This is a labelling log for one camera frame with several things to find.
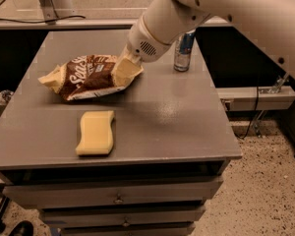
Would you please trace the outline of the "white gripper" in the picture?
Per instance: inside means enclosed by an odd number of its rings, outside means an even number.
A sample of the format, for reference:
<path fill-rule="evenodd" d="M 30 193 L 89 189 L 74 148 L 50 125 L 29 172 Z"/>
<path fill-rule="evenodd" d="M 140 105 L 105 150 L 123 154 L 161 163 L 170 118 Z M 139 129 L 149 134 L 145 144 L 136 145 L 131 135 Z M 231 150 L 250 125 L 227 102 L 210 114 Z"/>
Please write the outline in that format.
<path fill-rule="evenodd" d="M 126 47 L 117 58 L 111 72 L 115 87 L 127 88 L 144 68 L 142 62 L 158 60 L 171 47 L 174 37 L 162 38 L 164 30 L 152 34 L 143 16 L 131 27 Z"/>

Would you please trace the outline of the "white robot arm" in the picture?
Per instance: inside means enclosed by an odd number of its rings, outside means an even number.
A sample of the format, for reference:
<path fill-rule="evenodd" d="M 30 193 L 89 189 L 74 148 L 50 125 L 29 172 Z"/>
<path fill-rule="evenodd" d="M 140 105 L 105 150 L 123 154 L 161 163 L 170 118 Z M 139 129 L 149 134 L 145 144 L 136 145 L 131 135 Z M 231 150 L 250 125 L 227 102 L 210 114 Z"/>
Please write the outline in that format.
<path fill-rule="evenodd" d="M 158 60 L 179 35 L 218 16 L 295 80 L 295 0 L 153 0 L 121 52 L 136 65 Z"/>

